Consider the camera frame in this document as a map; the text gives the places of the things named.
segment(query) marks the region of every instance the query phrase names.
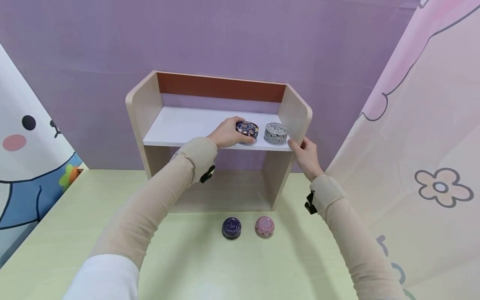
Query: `right hand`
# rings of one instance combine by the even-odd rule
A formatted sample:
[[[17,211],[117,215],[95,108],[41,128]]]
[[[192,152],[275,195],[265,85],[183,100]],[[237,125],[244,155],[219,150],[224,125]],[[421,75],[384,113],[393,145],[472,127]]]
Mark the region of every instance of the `right hand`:
[[[310,182],[318,176],[324,174],[324,171],[318,163],[317,145],[304,137],[301,145],[294,140],[288,140],[288,146],[293,150],[297,158],[297,162]]]

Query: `pink tin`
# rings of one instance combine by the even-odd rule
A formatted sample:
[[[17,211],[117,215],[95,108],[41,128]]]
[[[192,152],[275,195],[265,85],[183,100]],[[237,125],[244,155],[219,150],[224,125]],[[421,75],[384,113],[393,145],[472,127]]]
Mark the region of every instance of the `pink tin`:
[[[273,220],[267,216],[261,216],[255,223],[255,232],[261,238],[267,239],[273,235],[275,224]]]

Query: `left hand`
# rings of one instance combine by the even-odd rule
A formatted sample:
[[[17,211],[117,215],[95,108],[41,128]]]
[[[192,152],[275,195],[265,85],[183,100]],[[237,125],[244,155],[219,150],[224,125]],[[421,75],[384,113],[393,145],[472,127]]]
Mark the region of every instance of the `left hand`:
[[[232,117],[221,122],[220,125],[207,136],[218,148],[226,148],[238,143],[253,144],[255,139],[241,134],[235,129],[237,122],[245,121],[244,118]]]

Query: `beige arm sleeve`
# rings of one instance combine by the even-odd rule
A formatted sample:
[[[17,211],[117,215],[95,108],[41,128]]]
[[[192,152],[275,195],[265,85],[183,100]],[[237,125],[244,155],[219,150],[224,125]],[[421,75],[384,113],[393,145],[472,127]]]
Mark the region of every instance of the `beige arm sleeve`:
[[[359,300],[401,300],[403,289],[382,248],[332,178],[321,175],[310,188],[313,205],[338,244]]]
[[[158,225],[180,195],[213,165],[216,145],[207,138],[189,141],[110,220],[90,257],[118,254],[140,268]]]

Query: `table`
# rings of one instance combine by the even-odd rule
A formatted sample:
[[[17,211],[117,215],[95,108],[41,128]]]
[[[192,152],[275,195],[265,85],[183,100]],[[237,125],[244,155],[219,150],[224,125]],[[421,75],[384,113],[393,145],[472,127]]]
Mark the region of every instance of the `table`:
[[[146,181],[134,170],[85,170],[0,270],[0,299],[61,299],[102,228]],[[275,212],[171,213],[155,234],[140,273],[146,299],[357,299],[323,220],[303,207],[309,182],[291,174]],[[255,234],[262,215],[272,238]],[[242,222],[226,240],[228,216]]]

